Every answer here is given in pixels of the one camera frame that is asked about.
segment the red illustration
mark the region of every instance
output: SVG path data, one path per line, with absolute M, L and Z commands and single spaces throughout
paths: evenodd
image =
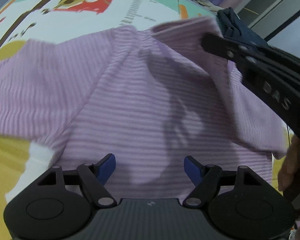
M 54 8 L 54 10 L 58 11 L 73 11 L 73 12 L 81 12 L 81 11 L 92 11 L 97 14 L 103 13 L 111 4 L 112 0 L 96 0 L 96 1 L 88 1 L 88 0 L 61 0 L 58 5 Z

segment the yellow surface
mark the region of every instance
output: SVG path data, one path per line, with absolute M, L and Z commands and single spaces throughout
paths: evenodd
M 12 57 L 26 43 L 26 41 L 11 41 L 0 48 L 0 60 Z
M 3 221 L 5 194 L 14 188 L 29 158 L 28 141 L 0 136 L 0 240 L 11 239 Z
M 288 132 L 286 129 L 283 129 L 283 133 L 286 137 L 286 147 L 289 147 L 289 137 Z M 276 190 L 278 190 L 278 173 L 281 169 L 282 163 L 284 161 L 285 157 L 280 160 L 274 160 L 273 166 L 272 166 L 272 187 L 274 187 Z

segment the pink striped shirt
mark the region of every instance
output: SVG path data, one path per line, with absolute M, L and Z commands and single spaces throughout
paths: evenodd
M 115 154 L 106 187 L 116 198 L 184 198 L 186 155 L 270 181 L 271 152 L 285 151 L 281 120 L 232 62 L 202 50 L 206 32 L 220 35 L 201 17 L 30 40 L 0 62 L 0 134 L 51 147 L 64 169 Z

